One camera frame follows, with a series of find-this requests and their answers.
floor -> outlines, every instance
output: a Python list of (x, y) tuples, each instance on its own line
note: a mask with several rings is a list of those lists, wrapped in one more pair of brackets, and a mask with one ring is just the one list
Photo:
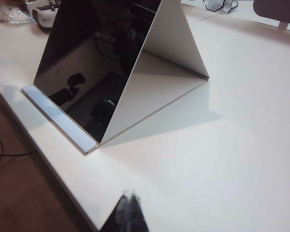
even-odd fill
[[(5, 154), (35, 150), (1, 96), (0, 138)], [(0, 232), (11, 231), (92, 231), (37, 152), (0, 163)]]

plastic bag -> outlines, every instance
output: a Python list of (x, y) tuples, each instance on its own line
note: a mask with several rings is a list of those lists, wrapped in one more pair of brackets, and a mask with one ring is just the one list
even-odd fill
[(19, 8), (3, 6), (2, 12), (6, 16), (6, 20), (11, 24), (21, 24), (33, 22), (33, 18), (26, 12), (21, 11)]
[(10, 24), (34, 22), (33, 18), (29, 14), (23, 12), (19, 8), (0, 4), (0, 23), (3, 21), (7, 21)]

folded mirror stand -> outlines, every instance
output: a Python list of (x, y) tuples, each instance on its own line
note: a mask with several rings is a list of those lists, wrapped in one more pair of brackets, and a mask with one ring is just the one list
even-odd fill
[[(140, 12), (140, 9), (137, 5), (135, 10)], [(55, 78), (45, 81), (36, 77), (34, 85), (23, 87), (22, 92), (83, 154), (87, 154), (207, 80), (208, 73), (179, 1), (162, 0), (119, 100), (104, 98), (89, 110), (89, 114), (100, 117), (101, 121), (107, 119), (108, 124), (100, 137), (93, 136), (95, 133), (90, 131), (94, 126), (88, 129), (81, 125), (78, 117), (71, 117), (60, 106), (68, 104), (81, 92), (81, 86), (86, 82), (86, 76), (81, 73), (70, 75), (65, 81), (67, 87), (52, 94), (46, 93), (41, 86), (45, 82), (48, 85), (56, 82)]]

reflective surface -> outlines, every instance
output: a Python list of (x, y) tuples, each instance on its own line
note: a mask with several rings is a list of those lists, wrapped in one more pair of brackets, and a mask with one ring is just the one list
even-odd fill
[(237, 0), (225, 0), (223, 7), (220, 8), (218, 11), (223, 13), (229, 13), (232, 9), (238, 6)]
[(34, 85), (100, 142), (160, 0), (62, 1)]
[(219, 10), (224, 3), (225, 0), (203, 0), (205, 7), (210, 10), (216, 12)]

white table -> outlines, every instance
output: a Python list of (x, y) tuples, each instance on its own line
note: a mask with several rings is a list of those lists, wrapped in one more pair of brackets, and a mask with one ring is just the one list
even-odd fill
[(20, 92), (34, 24), (0, 25), (0, 93), (97, 228), (127, 189), (152, 232), (290, 232), (290, 31), (183, 7), (210, 81), (86, 157)]

